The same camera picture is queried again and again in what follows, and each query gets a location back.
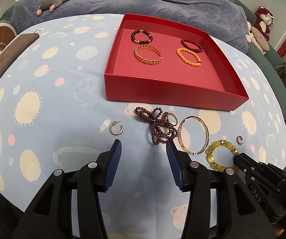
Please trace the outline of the thin rose gold bangle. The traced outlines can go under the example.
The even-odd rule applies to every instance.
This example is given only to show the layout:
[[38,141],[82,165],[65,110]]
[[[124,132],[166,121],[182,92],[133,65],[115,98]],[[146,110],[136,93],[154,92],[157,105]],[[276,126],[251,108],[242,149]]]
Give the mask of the thin rose gold bangle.
[[178,128],[178,142],[181,149],[190,155],[199,155],[209,143],[209,130],[205,122],[197,116],[188,116]]

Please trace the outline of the gold chain cuff bangle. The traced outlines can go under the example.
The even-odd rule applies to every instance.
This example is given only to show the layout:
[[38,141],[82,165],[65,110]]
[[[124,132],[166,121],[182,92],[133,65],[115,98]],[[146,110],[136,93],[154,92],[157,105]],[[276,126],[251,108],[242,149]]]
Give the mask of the gold chain cuff bangle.
[[163,58],[160,49],[152,45],[139,45],[134,50],[134,57],[147,65],[159,64]]

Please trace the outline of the space pattern blue tablecloth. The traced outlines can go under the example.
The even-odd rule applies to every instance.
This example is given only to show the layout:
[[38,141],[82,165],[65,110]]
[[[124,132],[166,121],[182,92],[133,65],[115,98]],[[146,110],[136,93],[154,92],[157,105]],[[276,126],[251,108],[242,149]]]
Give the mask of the space pattern blue tablecloth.
[[[232,46],[213,38],[225,53],[248,100],[232,111],[165,104],[110,101],[104,70],[123,16],[81,15],[28,29],[39,39],[0,79],[0,194],[26,210],[49,175],[78,170],[122,142],[112,187],[100,195],[107,233],[121,238],[178,238],[189,195],[175,185],[164,144],[154,145],[137,107],[160,107],[171,120],[201,118],[209,142],[220,139],[238,151],[279,168],[286,166],[286,125],[277,98],[260,67]],[[112,121],[124,131],[114,136]],[[236,137],[241,135],[243,145]]]

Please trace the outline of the green sofa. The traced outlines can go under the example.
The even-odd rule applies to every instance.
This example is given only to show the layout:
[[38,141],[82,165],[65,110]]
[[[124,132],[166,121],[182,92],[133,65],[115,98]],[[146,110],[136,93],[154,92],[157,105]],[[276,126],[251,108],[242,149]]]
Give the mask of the green sofa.
[[[246,7],[239,0],[234,0],[234,4],[243,8],[246,18],[250,23],[255,22],[256,16],[248,7]],[[232,46],[236,45],[236,48],[242,52],[245,52],[244,44],[244,37],[241,37],[240,39],[234,40],[230,43]],[[283,113],[283,117],[286,120],[286,88],[283,84],[283,81],[276,72],[276,70],[280,70],[284,66],[284,61],[272,46],[270,46],[270,51],[263,55],[253,44],[248,43],[248,50],[246,55],[249,56],[251,60],[253,60],[257,66],[260,67],[260,70],[262,70],[277,98]]]

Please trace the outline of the beige dog plush toy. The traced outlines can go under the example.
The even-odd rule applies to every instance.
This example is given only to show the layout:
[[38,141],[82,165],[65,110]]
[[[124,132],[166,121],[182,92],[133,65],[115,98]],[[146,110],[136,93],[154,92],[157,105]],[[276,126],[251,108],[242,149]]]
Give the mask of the beige dog plush toy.
[[261,32],[247,22],[247,42],[253,44],[263,55],[270,51],[270,46]]

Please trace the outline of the red shallow cardboard box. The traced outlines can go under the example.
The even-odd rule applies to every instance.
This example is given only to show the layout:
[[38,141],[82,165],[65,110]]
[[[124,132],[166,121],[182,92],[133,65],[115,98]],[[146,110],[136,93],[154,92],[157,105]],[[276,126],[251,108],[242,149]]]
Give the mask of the red shallow cardboard box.
[[[159,64],[134,57],[131,34],[148,31],[160,49]],[[126,14],[116,34],[104,72],[106,98],[232,111],[248,100],[234,67],[209,34],[161,18]]]

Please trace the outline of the red monkey plush toy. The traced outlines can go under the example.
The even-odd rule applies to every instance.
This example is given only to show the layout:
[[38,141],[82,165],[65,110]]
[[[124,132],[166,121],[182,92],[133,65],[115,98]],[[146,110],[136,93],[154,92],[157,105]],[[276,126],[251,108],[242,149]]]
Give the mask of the red monkey plush toy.
[[269,41],[269,26],[274,23],[273,14],[263,6],[260,6],[258,10],[255,12],[257,20],[254,24],[254,27],[260,31],[260,33],[264,36],[264,38]]

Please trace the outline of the brown leather pouch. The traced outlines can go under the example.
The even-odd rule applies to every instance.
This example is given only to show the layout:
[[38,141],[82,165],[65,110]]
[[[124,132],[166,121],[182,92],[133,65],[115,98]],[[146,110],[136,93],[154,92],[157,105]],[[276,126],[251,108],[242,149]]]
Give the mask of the brown leather pouch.
[[37,32],[20,34],[5,47],[0,53],[0,79],[23,51],[39,39],[39,37]]

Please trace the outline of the blue grey blanket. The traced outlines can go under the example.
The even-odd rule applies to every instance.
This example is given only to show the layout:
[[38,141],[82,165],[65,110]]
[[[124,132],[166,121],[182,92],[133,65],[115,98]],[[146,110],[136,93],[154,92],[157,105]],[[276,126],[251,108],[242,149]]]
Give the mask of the blue grey blanket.
[[207,32],[247,53],[247,18],[234,0],[70,0],[54,12],[36,15],[38,0],[20,0],[11,25],[16,32],[57,18],[85,14],[138,14],[163,18]]

